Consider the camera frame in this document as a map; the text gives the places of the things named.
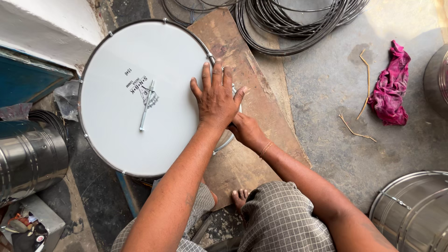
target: rag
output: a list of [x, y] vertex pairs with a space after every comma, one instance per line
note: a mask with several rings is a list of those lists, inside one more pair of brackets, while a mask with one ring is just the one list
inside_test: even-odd
[[408, 64], [411, 61], [404, 48], [392, 41], [389, 66], [381, 72], [368, 104], [383, 120], [383, 125], [406, 125], [408, 114], [401, 105], [406, 94], [409, 78]]

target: man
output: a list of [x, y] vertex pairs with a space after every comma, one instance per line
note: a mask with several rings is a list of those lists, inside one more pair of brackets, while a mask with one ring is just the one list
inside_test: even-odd
[[268, 182], [232, 198], [247, 224], [239, 251], [396, 252], [369, 219], [339, 190], [278, 148], [257, 122], [238, 108], [247, 87], [232, 96], [232, 71], [217, 60], [203, 91], [190, 82], [198, 101], [196, 133], [154, 188], [136, 219], [118, 235], [112, 251], [204, 251], [186, 231], [216, 204], [203, 181], [211, 154], [227, 128], [263, 158], [283, 182]]

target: plywood sheet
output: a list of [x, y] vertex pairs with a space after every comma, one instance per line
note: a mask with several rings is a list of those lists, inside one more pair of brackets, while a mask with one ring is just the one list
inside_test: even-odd
[[[226, 8], [217, 9], [188, 29], [204, 42], [216, 58], [221, 58], [224, 65], [233, 67], [233, 83], [237, 88], [250, 88], [242, 103], [243, 113], [256, 118], [269, 139], [310, 167], [306, 154], [230, 12]], [[204, 179], [218, 196], [214, 210], [231, 204], [230, 193], [235, 189], [253, 190], [264, 182], [280, 180], [257, 154], [235, 139], [211, 158]]]

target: gold bracelet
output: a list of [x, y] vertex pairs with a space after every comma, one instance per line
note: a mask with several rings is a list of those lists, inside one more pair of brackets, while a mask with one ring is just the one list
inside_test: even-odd
[[263, 157], [263, 155], [266, 153], [266, 151], [267, 151], [267, 149], [269, 149], [269, 147], [271, 146], [271, 145], [273, 145], [274, 144], [274, 142], [269, 142], [268, 144], [266, 144], [266, 146], [263, 148], [263, 150], [261, 151], [261, 153], [260, 153], [260, 158], [262, 158]]

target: foot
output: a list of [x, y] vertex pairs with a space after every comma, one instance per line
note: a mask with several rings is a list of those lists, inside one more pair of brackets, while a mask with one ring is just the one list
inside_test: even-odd
[[[201, 183], [204, 184], [204, 185], [206, 185], [205, 180], [204, 180], [204, 177], [202, 177], [202, 179], [201, 179]], [[216, 194], [214, 194], [214, 193], [210, 190], [210, 188], [209, 188], [208, 190], [210, 191], [211, 196], [213, 197], [213, 200], [215, 201], [215, 205], [218, 204], [218, 196], [216, 196]]]
[[247, 196], [249, 195], [249, 192], [247, 189], [240, 189], [239, 191], [233, 191], [232, 192], [232, 199], [235, 203], [235, 206], [237, 207], [237, 211], [241, 214], [241, 208], [246, 203]]

